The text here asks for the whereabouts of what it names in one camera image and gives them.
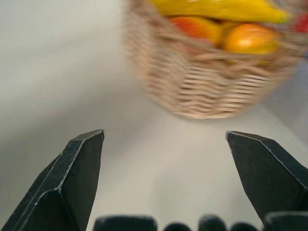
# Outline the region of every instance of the white table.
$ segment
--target white table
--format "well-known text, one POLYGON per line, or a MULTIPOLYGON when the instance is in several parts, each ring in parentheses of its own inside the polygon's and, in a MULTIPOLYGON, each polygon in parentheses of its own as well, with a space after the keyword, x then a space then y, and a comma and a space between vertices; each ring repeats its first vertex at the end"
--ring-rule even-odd
POLYGON ((195 229, 203 214, 260 227, 227 130, 275 139, 308 165, 306 147, 262 106, 197 121, 149 101, 123 58, 119 0, 12 0, 0 11, 9 19, 0 47, 0 227, 67 142, 94 129, 106 139, 88 230, 110 214, 153 215, 160 229, 171 221, 195 229))

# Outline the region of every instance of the orange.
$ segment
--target orange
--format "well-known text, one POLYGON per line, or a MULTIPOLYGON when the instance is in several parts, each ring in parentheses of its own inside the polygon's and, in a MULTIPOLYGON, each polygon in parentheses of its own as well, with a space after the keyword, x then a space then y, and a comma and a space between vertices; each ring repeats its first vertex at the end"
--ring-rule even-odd
POLYGON ((214 46, 221 43, 222 28, 212 20, 195 16, 179 16, 169 18, 169 21, 187 36, 209 40, 214 46))
POLYGON ((267 54, 279 48, 275 30, 253 23, 245 23, 231 29, 225 39, 226 51, 246 54, 267 54))

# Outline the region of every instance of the wicker basket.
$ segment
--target wicker basket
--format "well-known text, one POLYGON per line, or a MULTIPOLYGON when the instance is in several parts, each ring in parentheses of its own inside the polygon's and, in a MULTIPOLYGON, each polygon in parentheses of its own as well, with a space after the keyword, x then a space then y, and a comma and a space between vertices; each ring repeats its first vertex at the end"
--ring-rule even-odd
MULTIPOLYGON (((293 13, 303 9, 300 0, 284 1, 293 13)), ((151 98, 198 119, 230 117, 259 102, 292 75, 308 45, 306 34, 283 32, 274 53, 225 52, 181 34, 149 0, 126 0, 124 24, 129 60, 151 98)))

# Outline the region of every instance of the woven wicker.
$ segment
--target woven wicker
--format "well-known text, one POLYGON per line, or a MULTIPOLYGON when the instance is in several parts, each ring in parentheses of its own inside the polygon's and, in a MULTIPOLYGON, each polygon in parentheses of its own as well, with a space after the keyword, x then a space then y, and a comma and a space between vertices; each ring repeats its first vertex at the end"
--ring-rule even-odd
MULTIPOLYGON (((284 2, 293 13, 303 11, 301 1, 284 2)), ((306 34, 283 32, 281 48, 267 55, 211 48, 181 34, 149 0, 126 0, 124 30, 132 69, 151 98, 198 119, 230 117, 256 104, 292 75, 308 46, 306 34)))

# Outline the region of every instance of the fruit basket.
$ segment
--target fruit basket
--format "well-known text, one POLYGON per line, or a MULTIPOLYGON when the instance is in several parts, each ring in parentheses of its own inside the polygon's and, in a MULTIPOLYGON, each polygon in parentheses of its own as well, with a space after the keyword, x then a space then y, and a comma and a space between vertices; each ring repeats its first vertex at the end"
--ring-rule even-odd
MULTIPOLYGON (((306 7, 301 0, 282 5, 294 15, 306 7)), ((294 20, 267 24, 281 31, 276 51, 231 53, 183 34, 149 0, 126 0, 124 44, 136 77, 154 101, 189 118, 227 118, 262 100, 305 57, 307 33, 288 29, 294 20)))

